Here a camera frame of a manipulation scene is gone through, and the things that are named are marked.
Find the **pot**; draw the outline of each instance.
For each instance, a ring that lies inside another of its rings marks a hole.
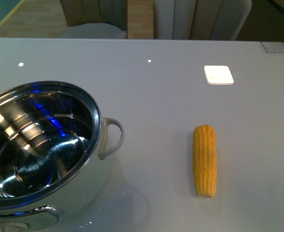
[[[120,139],[106,150],[108,126]],[[39,230],[90,202],[111,167],[124,129],[95,100],[64,82],[21,85],[0,94],[0,229]]]

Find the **table surface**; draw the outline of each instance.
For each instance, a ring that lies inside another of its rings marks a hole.
[[[205,65],[227,65],[234,84],[209,85]],[[125,128],[100,194],[42,232],[284,232],[284,53],[260,42],[0,39],[0,92],[41,80],[84,88]],[[217,139],[210,199],[195,195],[192,174],[203,124]]]

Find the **wooden floor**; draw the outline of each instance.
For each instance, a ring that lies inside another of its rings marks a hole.
[[[56,38],[66,28],[59,0],[25,0],[0,27],[0,37]],[[153,38],[153,0],[128,0],[128,38]]]

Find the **yellow corn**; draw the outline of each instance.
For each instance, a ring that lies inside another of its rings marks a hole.
[[[198,126],[193,136],[193,173],[196,194],[214,197],[217,187],[215,131],[210,125]]]

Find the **gray chair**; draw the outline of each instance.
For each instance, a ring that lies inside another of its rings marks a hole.
[[[60,0],[68,28],[59,38],[126,39],[127,0]]]
[[[235,40],[251,0],[154,0],[155,39]]]

